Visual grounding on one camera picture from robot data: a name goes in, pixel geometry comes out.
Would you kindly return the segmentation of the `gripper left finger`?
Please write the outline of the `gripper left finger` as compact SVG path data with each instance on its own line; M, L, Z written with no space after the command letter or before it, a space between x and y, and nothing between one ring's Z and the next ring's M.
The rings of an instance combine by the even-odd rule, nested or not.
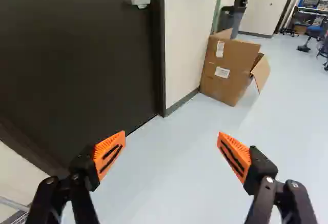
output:
M70 163L65 178L51 176L40 182L26 223L61 223L70 202L75 223L99 223L90 193L100 185L126 145L120 131L95 145L86 146Z

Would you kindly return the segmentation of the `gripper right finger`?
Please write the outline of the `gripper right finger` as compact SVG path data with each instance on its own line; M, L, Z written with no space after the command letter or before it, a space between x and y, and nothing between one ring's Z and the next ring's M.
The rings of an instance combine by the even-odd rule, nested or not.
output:
M277 207L282 223L317 223L306 187L295 180L276 180L278 168L256 146L247 147L220 132L217 147L249 196L253 196L246 223L269 223Z

